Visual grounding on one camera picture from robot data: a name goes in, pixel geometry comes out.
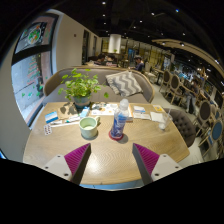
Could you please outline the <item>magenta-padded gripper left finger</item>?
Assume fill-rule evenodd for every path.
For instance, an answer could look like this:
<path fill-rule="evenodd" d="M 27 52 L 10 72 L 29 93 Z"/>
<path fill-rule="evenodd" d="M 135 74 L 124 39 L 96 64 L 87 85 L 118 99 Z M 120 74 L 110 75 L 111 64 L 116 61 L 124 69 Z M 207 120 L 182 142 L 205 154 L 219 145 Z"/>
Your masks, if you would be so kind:
<path fill-rule="evenodd" d="M 79 185 L 90 154 L 91 144 L 88 143 L 66 155 L 56 155 L 42 169 Z"/>

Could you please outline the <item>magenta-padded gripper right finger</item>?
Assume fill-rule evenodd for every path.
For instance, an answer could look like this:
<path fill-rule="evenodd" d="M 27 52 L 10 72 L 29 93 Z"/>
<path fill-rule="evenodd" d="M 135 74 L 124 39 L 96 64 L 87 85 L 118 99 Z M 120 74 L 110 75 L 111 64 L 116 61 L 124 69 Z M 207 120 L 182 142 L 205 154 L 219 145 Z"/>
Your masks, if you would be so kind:
<path fill-rule="evenodd" d="M 132 153 L 144 185 L 148 185 L 182 169 L 169 155 L 158 155 L 136 143 L 133 144 Z"/>

